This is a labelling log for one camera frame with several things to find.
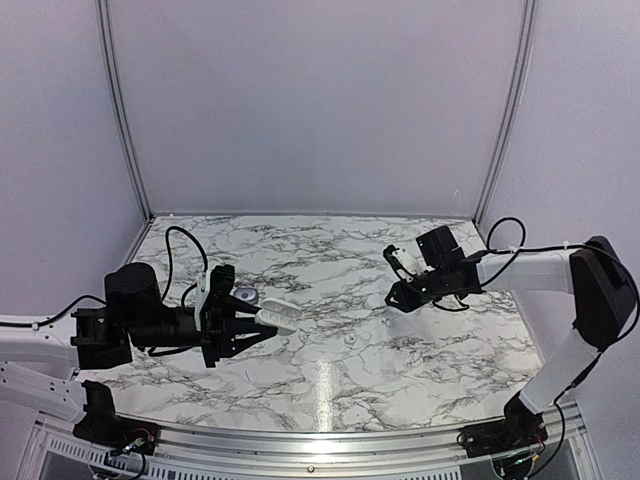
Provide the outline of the blue earbud charging case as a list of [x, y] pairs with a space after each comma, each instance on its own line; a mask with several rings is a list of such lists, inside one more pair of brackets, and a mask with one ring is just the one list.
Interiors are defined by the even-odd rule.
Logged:
[[238, 287], [235, 289], [233, 296], [250, 305], [257, 305], [259, 302], [259, 292], [252, 287]]

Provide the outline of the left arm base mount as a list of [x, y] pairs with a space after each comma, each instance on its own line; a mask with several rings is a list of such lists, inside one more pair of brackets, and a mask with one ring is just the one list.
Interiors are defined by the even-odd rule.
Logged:
[[159, 432], [160, 427], [156, 423], [118, 415], [86, 415], [73, 427], [76, 438], [109, 448], [105, 465], [118, 457], [137, 455], [140, 467], [130, 479], [141, 479], [147, 473], [147, 460], [155, 451]]

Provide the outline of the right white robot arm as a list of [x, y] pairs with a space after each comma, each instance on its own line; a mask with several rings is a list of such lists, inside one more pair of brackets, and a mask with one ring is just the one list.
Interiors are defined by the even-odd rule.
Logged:
[[543, 355], [540, 370], [504, 407], [495, 438], [515, 448], [539, 416], [574, 389], [603, 354], [639, 322], [639, 288], [611, 241], [523, 244], [467, 254], [447, 226], [416, 240], [419, 254], [389, 245], [383, 257], [397, 277], [388, 306], [411, 313], [448, 297], [509, 292]]

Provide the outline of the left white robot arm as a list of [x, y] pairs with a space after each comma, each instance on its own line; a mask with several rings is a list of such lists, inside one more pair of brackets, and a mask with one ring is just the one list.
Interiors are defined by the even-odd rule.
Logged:
[[213, 368], [250, 347], [293, 330], [297, 307], [266, 299], [252, 305], [232, 294], [235, 270], [217, 266], [198, 276], [192, 307], [168, 306], [156, 273], [130, 263], [108, 274], [96, 308], [73, 301], [46, 319], [1, 322], [1, 396], [89, 431], [106, 445], [125, 438], [109, 387], [72, 379], [75, 370], [109, 370], [133, 360], [134, 350], [182, 353], [200, 349]]

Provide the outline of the white earbud charging case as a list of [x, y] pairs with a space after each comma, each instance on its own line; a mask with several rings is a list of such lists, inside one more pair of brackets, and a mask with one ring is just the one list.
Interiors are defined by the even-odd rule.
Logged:
[[265, 298], [255, 314], [255, 322], [276, 328], [278, 335], [288, 336], [297, 331], [302, 316], [303, 311], [296, 304], [276, 298]]

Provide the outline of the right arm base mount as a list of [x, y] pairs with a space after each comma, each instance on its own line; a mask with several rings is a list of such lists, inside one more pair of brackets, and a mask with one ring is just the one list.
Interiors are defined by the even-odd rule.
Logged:
[[539, 415], [529, 430], [508, 432], [507, 421], [494, 420], [463, 427], [456, 443], [469, 459], [488, 456], [496, 479], [534, 479], [556, 459], [567, 435], [560, 411], [558, 439], [553, 442], [547, 423]]

